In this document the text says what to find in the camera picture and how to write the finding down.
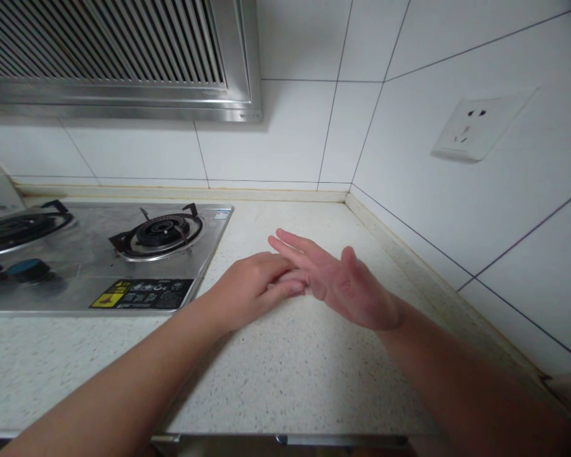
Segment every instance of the right hand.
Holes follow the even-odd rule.
[[[237,260],[201,298],[224,332],[240,329],[286,298],[303,295],[305,284],[287,273],[296,266],[269,252]]]
[[[345,319],[375,331],[392,330],[402,321],[406,302],[387,291],[351,246],[338,260],[313,241],[277,230],[268,243],[306,273],[313,295]]]

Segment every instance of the tile grout line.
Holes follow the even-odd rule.
[[[383,81],[363,81],[351,79],[302,79],[302,78],[261,78],[262,81],[298,81],[302,83],[382,83]]]
[[[400,39],[400,33],[402,31],[402,27],[404,26],[404,20],[406,19],[406,13],[408,13],[408,7],[409,6],[410,6],[410,0],[408,0],[408,4],[406,5],[406,10],[404,11],[404,16],[402,17],[402,22],[400,23],[400,30],[398,30],[398,36],[395,38],[395,43],[393,43],[393,49],[391,50],[391,56],[389,57],[389,63],[387,64],[387,69],[385,70],[385,77],[387,77],[387,72],[389,71],[389,67],[391,66],[391,59],[393,59],[393,55],[395,54],[395,47],[398,45],[398,40]],[[372,127],[372,122],[374,121],[374,115],[376,114],[376,109],[379,106],[379,100],[381,99],[381,94],[383,93],[384,87],[385,87],[385,82],[383,81],[383,83],[381,85],[381,90],[379,90],[379,95],[376,98],[376,103],[374,104],[374,110],[372,111],[372,117],[370,118],[370,123],[368,124],[368,130],[366,130],[366,136],[364,137],[364,142],[362,143],[362,150],[360,151],[360,155],[357,157],[357,163],[355,164],[355,170],[353,171],[353,176],[351,178],[351,185],[354,185],[353,181],[355,180],[355,175],[357,174],[357,168],[360,166],[360,161],[362,160],[362,154],[364,153],[364,147],[366,146],[366,140],[368,140],[368,135],[370,134],[370,128]]]
[[[199,141],[199,132],[197,132],[197,121],[193,121],[192,124],[195,126],[195,136],[197,137],[197,145],[199,146],[199,154],[201,156],[201,163],[203,164],[203,171],[205,171],[205,180],[207,181],[207,188],[209,187],[209,178],[207,177],[207,168],[205,168],[205,160],[203,159],[203,151],[201,151],[201,142]]]
[[[433,244],[431,241],[429,241],[427,238],[425,238],[423,235],[421,235],[419,232],[417,232],[414,228],[412,228],[410,225],[408,225],[407,223],[405,223],[402,219],[400,219],[398,216],[396,216],[395,214],[393,214],[390,210],[388,210],[387,208],[385,208],[382,204],[380,204],[379,202],[377,202],[371,195],[367,194],[363,189],[361,189],[357,184],[353,183],[353,186],[355,186],[360,192],[362,192],[364,195],[366,195],[368,198],[372,199],[372,201],[374,201],[377,205],[379,205],[381,208],[383,208],[385,211],[387,211],[391,216],[395,217],[398,221],[402,222],[406,227],[408,227],[409,229],[411,229],[414,233],[416,233],[418,236],[420,236],[421,238],[423,238],[427,243],[429,243],[431,246],[433,246],[439,253],[441,253],[442,255],[444,255],[444,257],[446,257],[447,259],[449,259],[452,263],[454,263],[455,265],[457,265],[459,268],[461,268],[461,270],[465,271],[468,275],[473,276],[473,274],[471,274],[470,272],[468,272],[465,268],[463,268],[460,264],[458,264],[458,262],[455,261],[455,259],[453,259],[452,257],[450,257],[446,252],[442,251],[438,246],[436,246],[435,244]]]
[[[404,10],[404,16],[402,16],[402,22],[400,23],[400,30],[398,30],[398,36],[395,38],[395,43],[393,43],[393,49],[391,50],[391,56],[389,57],[389,63],[387,64],[387,69],[385,70],[385,76],[383,76],[383,84],[387,81],[387,73],[389,73],[389,67],[391,67],[391,61],[393,60],[393,55],[395,54],[395,48],[398,46],[398,41],[400,39],[400,34],[404,27],[404,21],[406,20],[406,14],[408,14],[408,8],[410,6],[410,0],[406,4],[406,9]]]
[[[512,246],[510,246],[508,249],[506,249],[501,255],[499,255],[495,260],[493,260],[492,262],[490,262],[486,267],[484,267],[483,269],[481,269],[481,271],[479,271],[479,273],[477,273],[476,275],[474,275],[474,277],[472,277],[468,282],[466,282],[465,284],[463,284],[458,290],[457,292],[459,292],[460,290],[462,290],[462,288],[464,288],[465,286],[467,286],[473,279],[477,279],[478,276],[480,276],[481,274],[483,274],[486,270],[488,270],[491,266],[493,266],[495,264],[495,262],[497,260],[500,260],[504,255],[506,255],[507,253],[509,253],[512,249],[514,249],[517,245],[519,245],[525,238],[527,238],[531,233],[535,232],[539,227],[541,227],[542,225],[544,225],[549,219],[552,218],[552,216],[554,216],[557,212],[559,212],[561,209],[563,209],[565,206],[567,206],[569,203],[571,203],[571,197],[568,198],[562,205],[560,205],[558,208],[556,208],[554,211],[552,211],[547,217],[545,217],[540,223],[538,223],[535,227],[533,227],[529,232],[527,232],[521,239],[519,239],[518,241],[516,241],[514,244],[512,244]]]
[[[495,295],[496,297],[498,297],[500,300],[502,300],[505,304],[507,304],[509,307],[511,307],[514,311],[516,311],[517,313],[519,313],[522,317],[524,317],[526,320],[528,320],[531,324],[533,324],[535,327],[537,327],[539,330],[541,330],[543,333],[545,333],[548,337],[550,337],[553,341],[555,341],[557,344],[559,344],[559,346],[561,346],[563,349],[565,349],[568,353],[571,354],[571,349],[569,349],[564,343],[561,343],[559,340],[557,340],[554,336],[552,336],[551,334],[548,333],[548,331],[546,331],[542,326],[540,326],[538,323],[536,323],[535,321],[533,321],[531,318],[529,318],[528,316],[526,316],[521,310],[519,310],[518,308],[516,308],[514,305],[512,305],[509,301],[507,301],[505,298],[503,298],[501,295],[499,295],[498,293],[496,293],[493,289],[491,289],[490,287],[488,287],[486,284],[484,284],[484,282],[482,282],[481,280],[476,278],[476,281],[478,281],[480,284],[482,284],[483,287],[487,288],[493,295]]]
[[[338,90],[338,77],[341,74],[341,66],[343,65],[343,56],[345,55],[345,44],[347,43],[347,32],[349,31],[349,21],[351,20],[351,11],[353,10],[353,0],[349,5],[349,16],[347,16],[347,26],[345,27],[345,39],[343,40],[343,49],[341,50],[341,60],[338,63],[338,71],[336,72],[336,84],[334,85],[334,96],[332,97],[332,107],[330,108],[330,117],[328,118],[328,130],[325,132],[324,151],[322,153],[322,162],[319,166],[319,176],[317,177],[317,188],[322,179],[322,168],[324,167],[325,147],[328,144],[328,136],[330,135],[330,124],[332,123],[332,113],[334,112],[334,101],[336,100],[336,91]]]
[[[9,175],[13,178],[95,178],[95,176],[56,176],[56,175]],[[203,181],[197,178],[148,178],[139,176],[97,176],[103,179],[136,179],[136,180],[163,180],[163,181]],[[212,179],[210,181],[233,181],[233,182],[283,182],[283,183],[309,183],[316,184],[316,181],[285,181],[285,180],[234,180],[234,179]],[[320,184],[349,184],[341,181],[321,181]]]
[[[95,180],[97,181],[97,185],[101,186],[102,183],[100,183],[100,180],[98,179],[98,177],[95,175],[95,172],[93,171],[93,168],[91,168],[91,165],[89,165],[89,162],[87,162],[87,159],[84,158],[84,155],[82,154],[81,150],[78,149],[78,145],[76,144],[76,142],[74,141],[74,139],[72,138],[72,135],[70,135],[70,132],[68,132],[68,129],[62,124],[62,120],[59,117],[56,117],[55,119],[57,119],[57,122],[59,123],[59,125],[62,127],[63,131],[65,132],[65,134],[68,136],[68,138],[70,139],[70,141],[72,142],[72,145],[74,146],[74,148],[76,149],[76,152],[78,152],[78,154],[80,155],[82,161],[85,163],[85,165],[87,166],[87,168],[89,168],[89,171],[91,172],[91,174],[93,175],[93,178],[95,178]],[[61,177],[72,177],[72,178],[84,178],[84,176],[61,176]]]
[[[567,15],[567,14],[569,14],[569,13],[571,13],[571,10],[564,11],[563,13],[559,13],[559,14],[557,14],[556,16],[552,16],[552,17],[550,17],[550,18],[547,18],[547,19],[541,20],[541,21],[539,21],[539,22],[536,22],[536,23],[534,23],[534,24],[528,25],[528,26],[526,26],[526,27],[524,27],[524,28],[522,28],[522,29],[520,29],[520,30],[515,30],[514,32],[510,32],[509,34],[506,34],[506,35],[503,35],[503,36],[501,36],[501,37],[492,39],[492,40],[490,40],[490,41],[487,41],[486,43],[479,44],[478,46],[474,46],[473,48],[470,48],[470,49],[468,49],[468,50],[461,51],[460,53],[453,54],[453,55],[451,55],[451,56],[448,56],[448,57],[445,57],[445,58],[443,58],[443,59],[440,59],[440,60],[438,60],[438,61],[436,61],[436,62],[428,63],[427,65],[423,65],[422,67],[419,67],[419,68],[417,68],[417,69],[410,70],[410,71],[408,71],[408,72],[406,72],[406,73],[402,73],[402,74],[400,74],[400,75],[394,76],[394,77],[392,77],[391,79],[385,79],[384,82],[385,82],[385,83],[388,83],[388,82],[390,82],[390,81],[393,81],[394,79],[401,78],[402,76],[406,76],[406,75],[409,75],[409,74],[411,74],[411,73],[415,73],[415,72],[417,72],[417,71],[420,71],[420,70],[426,69],[426,68],[428,68],[428,67],[431,67],[432,65],[436,65],[436,64],[438,64],[438,63],[440,63],[440,62],[444,62],[445,60],[449,60],[449,59],[452,59],[452,58],[454,58],[454,57],[457,57],[457,56],[463,55],[463,54],[465,54],[465,53],[468,53],[468,52],[470,52],[470,51],[477,50],[478,48],[481,48],[482,46],[486,46],[486,45],[488,45],[488,44],[492,44],[492,43],[494,43],[494,42],[496,42],[496,41],[499,41],[499,40],[501,40],[501,39],[510,37],[510,36],[515,35],[515,34],[517,34],[517,33],[524,32],[525,30],[531,29],[532,27],[535,27],[536,25],[543,24],[543,23],[545,23],[545,22],[551,21],[552,19],[556,19],[556,18],[558,18],[558,17]]]
[[[423,235],[421,235],[419,232],[417,232],[416,230],[414,230],[410,225],[406,224],[402,219],[400,219],[398,216],[396,216],[395,214],[393,214],[391,211],[389,211],[387,208],[385,208],[382,204],[380,204],[379,202],[377,202],[374,198],[372,198],[370,195],[366,194],[366,192],[364,192],[362,189],[360,189],[357,185],[352,184],[353,186],[355,186],[359,191],[363,192],[367,197],[369,197],[370,199],[372,199],[377,205],[379,205],[381,208],[383,208],[385,211],[387,211],[389,214],[391,214],[393,217],[395,217],[397,220],[399,220],[400,222],[402,222],[406,227],[408,227],[409,229],[411,229],[413,232],[415,232],[418,236],[420,236],[421,238],[423,238],[425,241],[427,241],[430,245],[432,245],[434,248],[436,248],[439,252],[441,252],[444,256],[446,256],[450,261],[452,261],[453,263],[455,263],[459,268],[463,269],[466,273],[470,274],[465,268],[463,268],[462,266],[460,266],[457,262],[455,262],[451,257],[449,257],[446,253],[444,253],[441,249],[439,249],[437,246],[435,246],[434,244],[432,244],[429,240],[427,240],[427,238],[425,238]],[[569,352],[571,354],[571,349],[569,349],[566,345],[564,345],[563,343],[561,343],[559,340],[557,340],[554,336],[552,336],[551,334],[549,334],[544,328],[542,328],[539,324],[537,324],[536,322],[534,322],[532,319],[530,319],[529,317],[527,317],[522,311],[520,311],[518,308],[516,308],[514,305],[512,305],[509,301],[505,300],[501,295],[499,295],[498,293],[496,293],[493,289],[491,289],[490,287],[488,287],[486,284],[484,284],[481,280],[473,277],[472,279],[470,279],[468,281],[467,284],[469,284],[469,282],[471,281],[478,281],[483,287],[487,288],[490,292],[492,292],[496,297],[498,297],[499,299],[501,299],[505,304],[507,304],[508,306],[510,306],[514,311],[518,312],[522,317],[524,317],[526,320],[528,320],[531,324],[533,324],[535,327],[537,327],[539,330],[541,330],[543,333],[545,333],[548,337],[550,337],[552,340],[554,340],[557,344],[559,344],[559,346],[561,346],[562,348],[564,348],[567,352]]]

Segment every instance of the sticker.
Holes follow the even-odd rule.
[[[114,308],[116,303],[122,298],[123,294],[102,294],[91,305],[91,308]]]
[[[219,209],[214,216],[214,219],[226,219],[230,214],[230,209]]]
[[[90,308],[176,310],[192,283],[192,279],[120,279]]]

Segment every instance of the stainless steel stovetop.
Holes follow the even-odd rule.
[[[62,227],[23,246],[1,246],[0,315],[174,312],[195,297],[233,210],[225,204],[66,207],[56,206],[53,228]],[[55,214],[26,211],[25,223],[39,226],[37,215],[47,211]],[[2,222],[0,230],[19,229],[18,222]]]

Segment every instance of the range hood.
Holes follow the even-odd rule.
[[[259,122],[254,0],[0,0],[0,116]]]

